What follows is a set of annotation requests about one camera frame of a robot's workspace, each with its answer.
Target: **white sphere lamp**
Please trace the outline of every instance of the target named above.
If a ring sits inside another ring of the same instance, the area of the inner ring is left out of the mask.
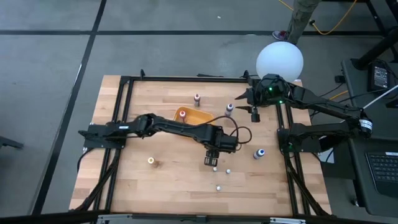
[[[293,82],[300,76],[303,65],[301,51],[295,45],[281,41],[269,44],[260,52],[256,69],[260,78],[267,74],[276,74]]]

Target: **gray floor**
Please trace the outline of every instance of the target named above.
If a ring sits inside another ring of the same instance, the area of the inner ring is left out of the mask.
[[[396,26],[385,3],[373,2],[383,22]],[[91,30],[99,5],[100,0],[0,0],[0,29]],[[349,6],[350,3],[323,2],[313,18],[322,30],[328,30]],[[99,29],[274,30],[285,29],[290,15],[291,11],[277,0],[108,0]],[[338,30],[377,27],[366,6],[357,4]],[[0,151],[0,217],[30,211],[87,40],[88,36],[0,35],[0,135],[25,143],[21,151],[8,147]],[[340,62],[359,57],[379,40],[302,37],[298,47],[305,59],[300,77],[304,86],[316,94],[336,87],[333,77],[340,73]],[[144,69],[147,75],[205,73],[238,77],[244,70],[255,73],[258,53],[273,41],[269,36],[238,35],[97,36],[44,212],[68,209],[83,144],[77,131],[85,129],[91,120],[103,75],[137,75]],[[389,59],[391,55],[386,52],[382,57]],[[323,115],[313,119],[314,123],[330,121],[333,118]],[[352,183],[326,179],[326,186],[335,215],[398,222],[395,218],[370,216],[363,208],[352,206]]]

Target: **black desk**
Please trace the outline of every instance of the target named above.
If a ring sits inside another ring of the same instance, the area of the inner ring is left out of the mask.
[[[341,63],[343,74],[347,81],[351,96],[367,92],[367,70],[357,70],[350,60]],[[389,64],[392,71],[398,73],[398,64]],[[351,100],[353,106],[365,106],[377,95],[369,94]],[[366,114],[373,120],[373,135],[371,139],[361,138],[349,141],[349,149],[356,174],[355,188],[360,205],[366,207],[371,215],[398,217],[398,198],[381,195],[376,191],[366,161],[366,151],[389,151],[396,147],[398,152],[398,110],[385,107],[391,100],[380,99],[366,109]]]

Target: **wooden table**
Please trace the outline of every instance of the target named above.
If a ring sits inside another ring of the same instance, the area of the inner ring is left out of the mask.
[[[104,76],[92,122],[105,124],[111,120],[119,80],[120,76]],[[127,121],[146,113],[173,119],[180,106],[193,107],[193,95],[196,93],[201,95],[201,110],[221,116],[228,103],[246,105],[246,100],[234,100],[246,88],[248,85],[245,83],[135,81]],[[310,124],[307,110],[292,111],[296,123]],[[236,153],[221,153],[218,172],[203,164],[205,148],[192,139],[168,133],[157,133],[145,139],[128,139],[121,154],[111,211],[292,215],[284,158],[278,150],[275,106],[259,108],[259,113],[261,122],[252,123],[246,111],[233,111],[232,117],[238,126],[249,127],[253,138]],[[226,133],[234,129],[228,119],[217,120],[216,124],[222,125]],[[245,141],[248,136],[245,130],[239,130],[240,141]],[[260,148],[265,149],[266,155],[259,160],[253,159],[252,155]],[[104,149],[95,149],[82,160],[70,208],[79,206],[93,190],[100,175],[103,154]],[[301,153],[300,156],[307,188],[322,208],[330,213],[319,161],[310,153]],[[150,166],[147,162],[149,157],[160,161],[160,166]],[[226,169],[231,169],[231,173],[226,174]],[[216,191],[217,185],[222,188],[219,192]],[[105,187],[100,208],[104,207],[107,191]],[[302,212],[297,187],[296,195]]]

